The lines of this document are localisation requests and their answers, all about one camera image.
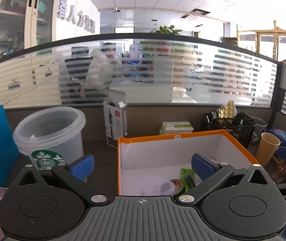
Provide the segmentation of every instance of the wall sign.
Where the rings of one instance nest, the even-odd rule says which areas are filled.
[[[83,15],[83,11],[79,11],[78,22],[76,23],[76,15],[75,15],[75,5],[70,6],[70,15],[66,17],[67,11],[67,0],[59,0],[57,7],[57,18],[61,18],[62,20],[67,20],[67,22],[71,21],[72,24],[77,24],[79,27],[84,27],[85,30],[95,33],[95,21],[89,18],[88,15]]]

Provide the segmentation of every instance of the cubicle partition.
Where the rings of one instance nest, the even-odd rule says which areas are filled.
[[[190,121],[234,100],[238,111],[273,124],[282,64],[251,51],[164,34],[104,34],[25,49],[0,59],[0,104],[14,129],[29,114],[72,106],[86,115],[85,141],[105,139],[102,102],[127,94],[128,136],[158,133],[163,121]]]

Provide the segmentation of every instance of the green plant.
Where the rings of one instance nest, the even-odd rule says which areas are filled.
[[[152,30],[151,33],[165,33],[165,34],[178,34],[179,35],[179,32],[181,32],[182,30],[176,30],[174,28],[175,28],[174,25],[171,25],[169,27],[164,25],[164,26],[160,26],[159,30],[156,30],[156,29]]]

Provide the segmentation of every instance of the door handle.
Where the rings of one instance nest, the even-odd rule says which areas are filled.
[[[28,7],[32,7],[32,0],[28,1]]]
[[[37,9],[37,2],[38,2],[38,0],[35,0],[35,5],[34,5],[35,9]]]

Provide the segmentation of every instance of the metal screw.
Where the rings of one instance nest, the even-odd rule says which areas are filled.
[[[102,203],[107,200],[107,197],[103,195],[95,195],[95,196],[92,196],[91,200],[95,203]]]
[[[183,203],[191,203],[194,201],[194,197],[191,195],[183,195],[179,197],[179,200]]]

